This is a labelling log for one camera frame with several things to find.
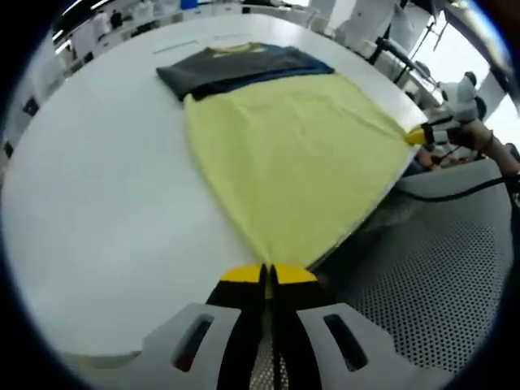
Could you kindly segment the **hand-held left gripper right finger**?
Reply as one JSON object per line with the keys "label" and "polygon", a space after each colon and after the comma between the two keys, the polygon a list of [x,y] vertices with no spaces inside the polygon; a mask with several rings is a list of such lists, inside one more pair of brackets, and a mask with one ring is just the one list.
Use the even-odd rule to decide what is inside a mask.
{"label": "hand-held left gripper right finger", "polygon": [[271,266],[274,346],[292,389],[396,389],[398,359],[388,333],[331,299],[304,268]]}

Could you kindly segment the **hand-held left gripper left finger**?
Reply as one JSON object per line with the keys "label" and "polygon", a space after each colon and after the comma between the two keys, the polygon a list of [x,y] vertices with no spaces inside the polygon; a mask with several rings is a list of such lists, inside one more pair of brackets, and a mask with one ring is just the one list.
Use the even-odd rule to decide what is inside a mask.
{"label": "hand-held left gripper left finger", "polygon": [[152,331],[141,353],[143,389],[246,389],[262,339],[267,268],[225,272],[203,304]]}

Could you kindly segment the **person's right hand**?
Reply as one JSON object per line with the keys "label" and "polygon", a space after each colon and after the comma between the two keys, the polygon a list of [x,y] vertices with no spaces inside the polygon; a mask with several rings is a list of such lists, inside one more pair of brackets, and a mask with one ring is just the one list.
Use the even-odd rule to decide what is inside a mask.
{"label": "person's right hand", "polygon": [[475,120],[462,126],[456,142],[470,150],[483,152],[494,139],[493,131],[481,121]]}

